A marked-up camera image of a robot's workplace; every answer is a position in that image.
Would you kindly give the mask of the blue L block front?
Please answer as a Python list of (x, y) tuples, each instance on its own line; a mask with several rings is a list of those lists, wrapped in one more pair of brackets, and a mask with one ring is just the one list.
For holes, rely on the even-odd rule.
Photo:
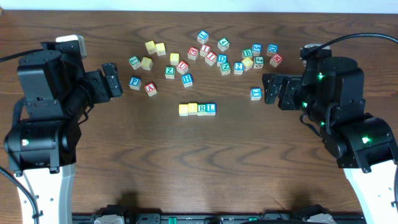
[(214, 116), (216, 114), (216, 104), (215, 103), (207, 103), (206, 104), (206, 115)]

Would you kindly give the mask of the yellow C block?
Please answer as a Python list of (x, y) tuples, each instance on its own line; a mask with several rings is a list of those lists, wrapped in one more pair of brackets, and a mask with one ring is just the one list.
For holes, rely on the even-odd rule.
[(179, 104), (178, 113), (180, 116), (188, 116), (188, 104)]

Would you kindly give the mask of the green R block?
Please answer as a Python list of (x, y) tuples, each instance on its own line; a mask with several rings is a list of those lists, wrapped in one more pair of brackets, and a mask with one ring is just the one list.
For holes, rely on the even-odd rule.
[(206, 104), (198, 104), (197, 115), (198, 116), (206, 116), (207, 115)]

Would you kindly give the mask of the yellow O block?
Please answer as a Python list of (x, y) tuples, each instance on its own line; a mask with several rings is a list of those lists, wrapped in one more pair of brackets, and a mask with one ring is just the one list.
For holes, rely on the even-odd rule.
[(197, 115), (198, 113), (198, 104), (197, 103), (189, 103), (188, 104), (188, 114), (189, 115)]

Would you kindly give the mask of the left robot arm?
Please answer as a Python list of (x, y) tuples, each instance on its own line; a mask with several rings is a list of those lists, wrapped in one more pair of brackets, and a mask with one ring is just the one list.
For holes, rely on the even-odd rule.
[(116, 64), (87, 72), (86, 56), (80, 35), (15, 54), (24, 96), (14, 105), (1, 173), (17, 187), (24, 223), (72, 222), (80, 126), (95, 105), (123, 94)]

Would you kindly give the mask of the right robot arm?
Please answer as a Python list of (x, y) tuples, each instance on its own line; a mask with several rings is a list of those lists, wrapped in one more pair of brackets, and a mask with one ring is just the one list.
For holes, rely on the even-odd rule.
[(365, 112), (364, 72), (328, 47), (301, 48), (301, 75), (265, 73), (266, 104), (300, 110), (354, 189), (367, 223), (397, 223), (397, 142), (391, 127)]

